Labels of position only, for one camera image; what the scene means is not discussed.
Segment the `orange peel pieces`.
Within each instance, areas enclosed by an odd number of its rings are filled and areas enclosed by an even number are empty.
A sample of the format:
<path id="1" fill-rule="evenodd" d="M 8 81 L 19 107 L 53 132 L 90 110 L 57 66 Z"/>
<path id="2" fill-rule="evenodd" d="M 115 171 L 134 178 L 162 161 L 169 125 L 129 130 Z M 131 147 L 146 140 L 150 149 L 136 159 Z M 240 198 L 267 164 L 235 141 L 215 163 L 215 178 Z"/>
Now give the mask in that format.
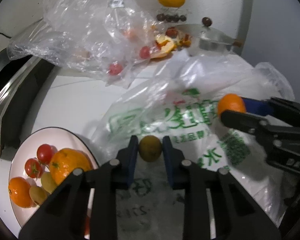
<path id="1" fill-rule="evenodd" d="M 192 44 L 192 36 L 175 27 L 170 27 L 164 34 L 158 34 L 155 38 L 155 46 L 151 49 L 150 59 L 162 59 L 171 52 L 189 48 Z"/>

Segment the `orange mandarin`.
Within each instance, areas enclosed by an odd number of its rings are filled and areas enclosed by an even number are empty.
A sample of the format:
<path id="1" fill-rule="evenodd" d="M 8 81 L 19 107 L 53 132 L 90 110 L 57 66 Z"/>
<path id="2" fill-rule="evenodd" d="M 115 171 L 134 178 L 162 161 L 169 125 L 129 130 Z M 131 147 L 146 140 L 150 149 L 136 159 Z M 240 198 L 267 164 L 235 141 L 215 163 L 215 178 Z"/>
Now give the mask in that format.
<path id="1" fill-rule="evenodd" d="M 9 181 L 8 192 L 12 202 L 22 208 L 33 207 L 29 190 L 31 185 L 22 177 L 15 177 Z"/>
<path id="2" fill-rule="evenodd" d="M 93 169 L 93 165 L 86 154 L 71 148 L 63 148 L 56 152 L 49 163 L 49 171 L 57 185 L 77 168 L 87 172 Z"/>
<path id="3" fill-rule="evenodd" d="M 239 113 L 246 113 L 246 107 L 243 99 L 237 94 L 226 94 L 223 96 L 217 105 L 217 115 L 220 118 L 224 111 L 235 111 Z"/>

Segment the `clear box of dates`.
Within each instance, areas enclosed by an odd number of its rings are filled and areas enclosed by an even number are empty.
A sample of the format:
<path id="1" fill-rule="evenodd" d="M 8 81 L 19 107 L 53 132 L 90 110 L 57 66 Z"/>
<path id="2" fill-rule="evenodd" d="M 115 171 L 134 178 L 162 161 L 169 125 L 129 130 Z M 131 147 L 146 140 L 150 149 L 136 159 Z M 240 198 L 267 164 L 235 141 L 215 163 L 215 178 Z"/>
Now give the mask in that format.
<path id="1" fill-rule="evenodd" d="M 154 13 L 158 21 L 175 24 L 186 23 L 190 14 L 189 9 L 173 7 L 161 7 Z"/>

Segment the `steel induction cooker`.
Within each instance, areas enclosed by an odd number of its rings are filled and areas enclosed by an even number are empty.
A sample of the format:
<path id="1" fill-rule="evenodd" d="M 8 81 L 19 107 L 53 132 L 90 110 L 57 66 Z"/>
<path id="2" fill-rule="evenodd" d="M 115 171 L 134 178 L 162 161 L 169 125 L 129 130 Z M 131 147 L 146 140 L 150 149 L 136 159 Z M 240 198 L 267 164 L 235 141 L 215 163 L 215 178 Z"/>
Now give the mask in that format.
<path id="1" fill-rule="evenodd" d="M 24 121 L 54 65 L 37 57 L 9 62 L 15 74 L 0 90 L 0 159 L 12 160 L 21 144 Z"/>

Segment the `clear plastic bag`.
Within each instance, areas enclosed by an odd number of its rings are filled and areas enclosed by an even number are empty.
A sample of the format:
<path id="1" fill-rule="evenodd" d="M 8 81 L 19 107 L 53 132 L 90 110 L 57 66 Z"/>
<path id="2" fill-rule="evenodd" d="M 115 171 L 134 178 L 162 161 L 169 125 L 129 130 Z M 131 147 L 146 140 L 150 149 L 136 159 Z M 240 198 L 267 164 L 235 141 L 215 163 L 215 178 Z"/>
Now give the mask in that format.
<path id="1" fill-rule="evenodd" d="M 43 12 L 10 40 L 10 59 L 33 55 L 124 88 L 149 61 L 141 51 L 156 51 L 165 29 L 136 0 L 43 0 Z"/>

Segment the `large red tomato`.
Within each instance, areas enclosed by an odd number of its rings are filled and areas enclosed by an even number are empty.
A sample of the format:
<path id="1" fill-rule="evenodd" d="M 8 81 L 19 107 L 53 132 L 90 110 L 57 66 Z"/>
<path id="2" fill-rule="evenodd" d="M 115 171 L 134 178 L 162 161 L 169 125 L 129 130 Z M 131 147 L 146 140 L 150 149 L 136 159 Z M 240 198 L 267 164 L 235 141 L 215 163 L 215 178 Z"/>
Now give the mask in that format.
<path id="1" fill-rule="evenodd" d="M 55 146 L 42 144 L 37 149 L 37 159 L 43 165 L 49 165 L 53 155 L 57 152 Z"/>

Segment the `printed white plastic bag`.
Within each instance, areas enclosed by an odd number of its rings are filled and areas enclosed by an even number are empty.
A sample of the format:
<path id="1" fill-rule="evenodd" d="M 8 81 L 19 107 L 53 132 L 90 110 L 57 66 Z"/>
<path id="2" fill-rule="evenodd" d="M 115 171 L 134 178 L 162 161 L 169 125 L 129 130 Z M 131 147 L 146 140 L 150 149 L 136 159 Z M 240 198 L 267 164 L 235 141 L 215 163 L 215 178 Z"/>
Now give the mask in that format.
<path id="1" fill-rule="evenodd" d="M 169 136 L 199 167 L 229 170 L 279 225 L 286 210 L 282 171 L 265 163 L 265 152 L 252 136 L 221 124 L 217 104 L 230 93 L 295 99 L 287 79 L 269 63 L 252 67 L 237 55 L 190 56 L 183 50 L 110 106 L 92 136 L 96 159 L 113 159 L 132 135 Z M 184 192 L 170 188 L 162 159 L 139 159 L 130 189 L 117 193 L 119 239 L 180 239 L 183 201 Z"/>

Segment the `white plate dark rim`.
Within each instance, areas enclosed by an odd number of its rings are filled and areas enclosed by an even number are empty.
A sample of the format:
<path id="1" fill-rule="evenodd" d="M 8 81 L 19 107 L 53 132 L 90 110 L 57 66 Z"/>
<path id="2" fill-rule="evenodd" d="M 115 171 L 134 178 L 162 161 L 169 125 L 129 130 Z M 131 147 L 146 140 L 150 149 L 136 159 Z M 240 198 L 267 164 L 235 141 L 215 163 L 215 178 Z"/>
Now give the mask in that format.
<path id="1" fill-rule="evenodd" d="M 76 134 L 59 127 L 47 127 L 29 135 L 19 146 L 10 167 L 9 182 L 14 177 L 23 177 L 31 186 L 42 186 L 40 179 L 30 178 L 24 169 L 25 163 L 30 158 L 36 158 L 37 149 L 42 144 L 49 144 L 56 150 L 72 148 L 81 151 L 90 159 L 93 168 L 98 168 L 98 163 L 90 148 Z M 90 190 L 87 216 L 91 217 L 94 190 Z M 38 205 L 33 207 L 19 207 L 10 198 L 12 210 L 20 227 L 37 211 Z"/>

